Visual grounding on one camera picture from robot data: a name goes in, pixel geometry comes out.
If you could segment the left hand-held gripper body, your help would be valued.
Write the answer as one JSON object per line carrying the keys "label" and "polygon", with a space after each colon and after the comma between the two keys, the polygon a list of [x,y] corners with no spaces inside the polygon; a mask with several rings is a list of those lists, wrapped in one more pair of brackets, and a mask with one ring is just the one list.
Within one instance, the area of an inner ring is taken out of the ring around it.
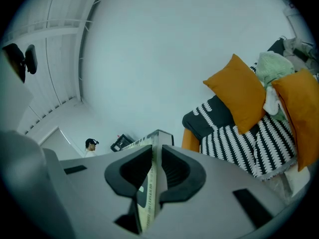
{"label": "left hand-held gripper body", "polygon": [[0,129],[25,133],[22,119],[33,99],[19,75],[19,65],[0,52]]}

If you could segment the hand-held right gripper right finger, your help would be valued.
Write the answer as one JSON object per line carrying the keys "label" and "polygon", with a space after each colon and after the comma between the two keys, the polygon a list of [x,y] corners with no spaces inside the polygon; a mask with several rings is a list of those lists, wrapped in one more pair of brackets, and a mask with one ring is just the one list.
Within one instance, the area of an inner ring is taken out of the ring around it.
{"label": "hand-held right gripper right finger", "polygon": [[185,202],[204,186],[206,172],[198,161],[169,145],[162,146],[161,157],[167,181],[167,190],[159,197],[161,204]]}

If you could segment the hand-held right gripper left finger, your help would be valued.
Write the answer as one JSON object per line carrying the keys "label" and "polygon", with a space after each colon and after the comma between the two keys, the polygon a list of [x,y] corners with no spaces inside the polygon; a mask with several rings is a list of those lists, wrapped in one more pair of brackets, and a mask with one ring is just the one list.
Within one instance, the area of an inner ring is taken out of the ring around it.
{"label": "hand-held right gripper left finger", "polygon": [[131,154],[108,165],[104,177],[117,195],[135,199],[152,167],[153,148],[145,145],[131,151]]}

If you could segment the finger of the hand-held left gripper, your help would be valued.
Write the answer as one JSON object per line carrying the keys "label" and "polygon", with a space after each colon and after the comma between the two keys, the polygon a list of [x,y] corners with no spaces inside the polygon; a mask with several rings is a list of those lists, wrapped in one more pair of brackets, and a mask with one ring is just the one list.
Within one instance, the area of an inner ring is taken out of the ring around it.
{"label": "finger of the hand-held left gripper", "polygon": [[22,51],[15,43],[3,47],[2,51],[15,73],[19,76],[21,81],[25,83],[25,58]]}
{"label": "finger of the hand-held left gripper", "polygon": [[37,72],[37,57],[35,46],[33,44],[29,45],[25,52],[25,64],[27,71],[30,74],[35,74]]}

